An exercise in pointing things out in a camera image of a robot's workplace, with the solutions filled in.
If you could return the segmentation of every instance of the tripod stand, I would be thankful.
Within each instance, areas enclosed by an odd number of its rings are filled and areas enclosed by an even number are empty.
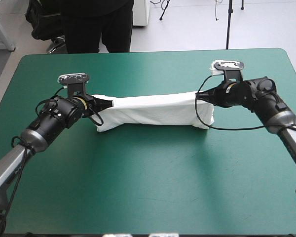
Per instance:
[[[166,7],[163,9],[162,15],[159,18],[160,21],[163,20],[163,15],[166,12],[168,5],[170,3],[170,0],[164,0],[167,1]],[[241,10],[244,10],[244,0],[241,0]],[[232,0],[229,0],[229,9],[228,9],[228,27],[227,27],[227,40],[226,40],[226,49],[229,49],[229,35],[230,35],[230,22],[231,22],[231,14],[233,13],[232,9]]]

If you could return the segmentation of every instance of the green table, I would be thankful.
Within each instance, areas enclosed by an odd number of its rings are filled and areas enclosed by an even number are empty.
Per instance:
[[[296,74],[281,49],[31,55],[0,105],[0,158],[60,87],[60,74],[88,73],[94,94],[180,93],[197,90],[215,59],[244,62],[244,79],[274,79],[296,113]],[[260,125],[241,107],[214,116],[216,126]],[[26,166],[6,232],[296,234],[295,188],[293,160],[265,129],[126,124],[97,133],[81,119]]]

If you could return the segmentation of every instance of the black jacket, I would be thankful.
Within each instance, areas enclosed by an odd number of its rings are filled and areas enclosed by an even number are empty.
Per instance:
[[[129,0],[59,0],[61,14],[94,17],[109,14]]]

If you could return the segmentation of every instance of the white towel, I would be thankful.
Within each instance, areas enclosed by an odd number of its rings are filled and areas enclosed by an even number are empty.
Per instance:
[[[208,129],[196,116],[194,105],[195,93],[187,92],[126,98],[93,95],[97,98],[113,100],[112,108],[99,112],[104,124],[97,126],[97,131],[104,132],[124,123],[192,125]],[[200,117],[206,124],[214,122],[214,106],[212,104],[198,100],[197,108]],[[93,115],[92,118],[95,121],[99,121],[96,115]]]

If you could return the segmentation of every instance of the office chair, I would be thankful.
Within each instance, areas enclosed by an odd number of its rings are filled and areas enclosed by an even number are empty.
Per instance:
[[[56,43],[48,51],[48,54],[66,45],[59,6],[56,0],[30,0],[25,17],[33,27],[33,38],[52,40]]]

